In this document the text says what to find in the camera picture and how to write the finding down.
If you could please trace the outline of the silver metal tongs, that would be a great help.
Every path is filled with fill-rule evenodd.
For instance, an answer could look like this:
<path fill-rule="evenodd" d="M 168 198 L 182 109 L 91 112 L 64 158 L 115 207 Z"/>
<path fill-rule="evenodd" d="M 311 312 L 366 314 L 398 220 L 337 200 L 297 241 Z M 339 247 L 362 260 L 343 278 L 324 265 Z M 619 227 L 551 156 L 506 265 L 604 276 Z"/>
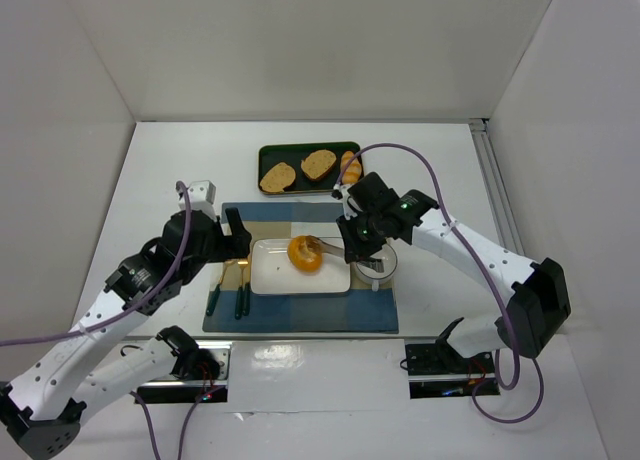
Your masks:
<path fill-rule="evenodd" d="M 307 247 L 310 251 L 318 254 L 327 254 L 342 258 L 346 263 L 356 263 L 365 268 L 369 268 L 376 273 L 384 272 L 384 264 L 381 259 L 373 257 L 348 257 L 342 247 L 332 245 L 321 240 L 318 237 L 307 235 L 304 236 Z"/>

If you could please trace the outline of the orange ring donut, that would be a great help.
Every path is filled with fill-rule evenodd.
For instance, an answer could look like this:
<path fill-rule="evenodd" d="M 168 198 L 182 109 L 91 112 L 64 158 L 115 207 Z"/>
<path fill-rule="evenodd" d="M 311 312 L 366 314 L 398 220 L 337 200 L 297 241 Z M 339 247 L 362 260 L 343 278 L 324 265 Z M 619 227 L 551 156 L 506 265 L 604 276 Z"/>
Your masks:
<path fill-rule="evenodd" d="M 303 235 L 293 238 L 287 247 L 291 264 L 304 273 L 318 271 L 323 263 L 323 247 L 314 236 Z"/>

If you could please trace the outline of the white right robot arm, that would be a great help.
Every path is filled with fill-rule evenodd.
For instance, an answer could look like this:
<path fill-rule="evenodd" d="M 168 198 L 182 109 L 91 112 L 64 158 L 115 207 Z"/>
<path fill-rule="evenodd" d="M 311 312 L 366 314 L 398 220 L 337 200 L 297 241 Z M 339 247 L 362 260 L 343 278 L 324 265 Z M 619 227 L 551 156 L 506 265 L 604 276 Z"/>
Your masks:
<path fill-rule="evenodd" d="M 437 342 L 461 358 L 510 349 L 537 358 L 571 313 L 563 268 L 536 262 L 478 234 L 418 190 L 376 195 L 356 187 L 336 189 L 343 204 L 337 224 L 347 262 L 371 258 L 390 239 L 428 251 L 494 296 L 498 311 L 452 321 Z"/>

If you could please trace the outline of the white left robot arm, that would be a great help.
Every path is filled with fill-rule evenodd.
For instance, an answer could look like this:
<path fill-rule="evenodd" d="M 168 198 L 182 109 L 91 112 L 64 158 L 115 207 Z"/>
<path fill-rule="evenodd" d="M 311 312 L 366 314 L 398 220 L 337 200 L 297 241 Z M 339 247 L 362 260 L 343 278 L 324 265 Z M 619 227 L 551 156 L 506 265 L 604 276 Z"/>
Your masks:
<path fill-rule="evenodd" d="M 142 384 L 165 376 L 209 387 L 220 365 L 177 326 L 107 366 L 101 361 L 202 268 L 245 257 L 251 235 L 240 213 L 181 211 L 161 236 L 124 259 L 85 315 L 30 369 L 1 386 L 1 422 L 32 459 L 66 449 L 98 411 Z"/>

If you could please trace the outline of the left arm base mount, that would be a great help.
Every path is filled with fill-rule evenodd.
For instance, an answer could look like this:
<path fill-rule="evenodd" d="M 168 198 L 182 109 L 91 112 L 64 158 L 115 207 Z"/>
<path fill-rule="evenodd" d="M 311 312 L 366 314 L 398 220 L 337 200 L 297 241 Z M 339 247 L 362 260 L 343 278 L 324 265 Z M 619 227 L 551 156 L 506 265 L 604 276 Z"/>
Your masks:
<path fill-rule="evenodd" d="M 175 376 L 168 373 L 154 378 L 140 385 L 136 393 L 148 404 L 189 404 L 197 396 L 213 389 L 204 402 L 225 403 L 232 344 L 202 340 L 199 347 L 207 354 L 201 354 L 186 374 Z"/>

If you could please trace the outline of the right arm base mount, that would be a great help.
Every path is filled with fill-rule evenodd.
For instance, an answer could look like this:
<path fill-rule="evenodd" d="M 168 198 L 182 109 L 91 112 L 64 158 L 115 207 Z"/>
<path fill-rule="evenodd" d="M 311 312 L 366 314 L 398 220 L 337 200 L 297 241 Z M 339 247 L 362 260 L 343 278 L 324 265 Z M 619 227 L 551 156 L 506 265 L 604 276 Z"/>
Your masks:
<path fill-rule="evenodd" d="M 499 396 L 493 355 L 482 352 L 460 357 L 448 345 L 436 342 L 405 344 L 399 367 L 408 375 L 411 399 Z"/>

